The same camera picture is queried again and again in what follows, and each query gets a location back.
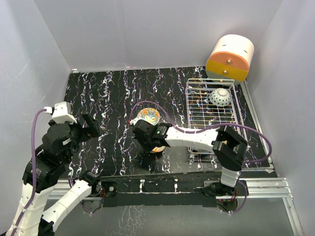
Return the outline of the orange green leaf bowl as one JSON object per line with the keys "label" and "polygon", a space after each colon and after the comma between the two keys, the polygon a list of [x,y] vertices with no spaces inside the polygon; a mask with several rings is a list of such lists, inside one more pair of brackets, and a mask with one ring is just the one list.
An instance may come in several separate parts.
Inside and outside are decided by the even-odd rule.
{"label": "orange green leaf bowl", "polygon": [[165,146],[161,146],[161,147],[155,147],[154,149],[151,150],[151,153],[159,153],[164,151]]}

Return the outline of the orange blue floral bowl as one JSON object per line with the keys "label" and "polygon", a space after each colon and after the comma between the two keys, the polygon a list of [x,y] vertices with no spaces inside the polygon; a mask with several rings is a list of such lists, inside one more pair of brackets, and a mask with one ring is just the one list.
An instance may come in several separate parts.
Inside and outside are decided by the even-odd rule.
{"label": "orange blue floral bowl", "polygon": [[160,121],[160,113],[154,108],[144,108],[137,114],[137,116],[152,125],[156,125]]}

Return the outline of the blue patterned bowl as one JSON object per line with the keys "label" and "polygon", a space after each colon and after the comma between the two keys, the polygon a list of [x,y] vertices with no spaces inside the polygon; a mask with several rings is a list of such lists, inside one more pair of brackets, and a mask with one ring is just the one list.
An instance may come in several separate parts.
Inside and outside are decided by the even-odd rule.
{"label": "blue patterned bowl", "polygon": [[209,100],[215,106],[225,107],[230,104],[231,97],[227,89],[217,88],[210,93]]}

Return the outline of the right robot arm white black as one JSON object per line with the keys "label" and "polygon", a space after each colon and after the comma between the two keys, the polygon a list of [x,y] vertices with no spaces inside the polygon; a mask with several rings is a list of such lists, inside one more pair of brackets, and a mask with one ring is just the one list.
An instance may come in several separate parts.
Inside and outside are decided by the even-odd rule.
{"label": "right robot arm white black", "polygon": [[180,128],[169,123],[152,125],[135,118],[129,121],[134,138],[144,152],[159,147],[187,147],[214,154],[222,166],[219,182],[204,187],[208,196],[235,196],[248,142],[231,126],[220,124],[214,128],[197,130]]}

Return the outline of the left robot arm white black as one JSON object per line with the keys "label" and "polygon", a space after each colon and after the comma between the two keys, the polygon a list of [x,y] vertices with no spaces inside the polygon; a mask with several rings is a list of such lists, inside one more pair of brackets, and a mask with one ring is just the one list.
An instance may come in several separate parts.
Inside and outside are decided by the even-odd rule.
{"label": "left robot arm white black", "polygon": [[70,121],[70,117],[63,115],[61,121],[52,118],[39,147],[34,144],[36,125],[32,125],[31,160],[23,174],[22,195],[12,224],[3,235],[53,236],[78,204],[101,192],[100,177],[85,171],[77,180],[70,181],[70,189],[55,204],[45,208],[80,143],[100,136],[99,123],[88,112],[81,114],[86,127],[77,120]]}

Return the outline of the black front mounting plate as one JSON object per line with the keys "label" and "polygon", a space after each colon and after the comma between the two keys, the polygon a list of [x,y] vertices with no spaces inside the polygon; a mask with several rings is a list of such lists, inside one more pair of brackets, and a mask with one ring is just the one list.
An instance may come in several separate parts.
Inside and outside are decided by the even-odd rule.
{"label": "black front mounting plate", "polygon": [[231,197],[235,187],[220,182],[219,172],[188,172],[102,177],[104,207],[216,207],[217,197]]}

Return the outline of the pink yellow drawer cabinet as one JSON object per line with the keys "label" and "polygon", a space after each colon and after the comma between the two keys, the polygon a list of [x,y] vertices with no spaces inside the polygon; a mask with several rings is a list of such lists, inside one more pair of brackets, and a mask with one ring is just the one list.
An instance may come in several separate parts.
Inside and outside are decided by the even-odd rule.
{"label": "pink yellow drawer cabinet", "polygon": [[206,62],[206,74],[210,79],[233,80],[238,85],[247,78],[253,54],[254,44],[248,38],[225,35],[218,40]]}

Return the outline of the aluminium frame rail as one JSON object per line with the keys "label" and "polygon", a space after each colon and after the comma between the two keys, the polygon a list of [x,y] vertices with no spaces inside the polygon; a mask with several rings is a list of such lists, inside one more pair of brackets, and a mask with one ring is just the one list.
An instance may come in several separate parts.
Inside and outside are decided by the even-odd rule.
{"label": "aluminium frame rail", "polygon": [[[267,169],[245,169],[245,175],[240,178],[236,187],[240,190],[237,198],[245,201],[247,199],[275,199],[283,200],[287,217],[295,236],[303,235],[295,206],[293,196],[286,178],[269,177],[274,173],[273,167]],[[216,200],[227,200],[228,197],[217,197]],[[205,207],[206,210],[214,210],[213,207]]]}

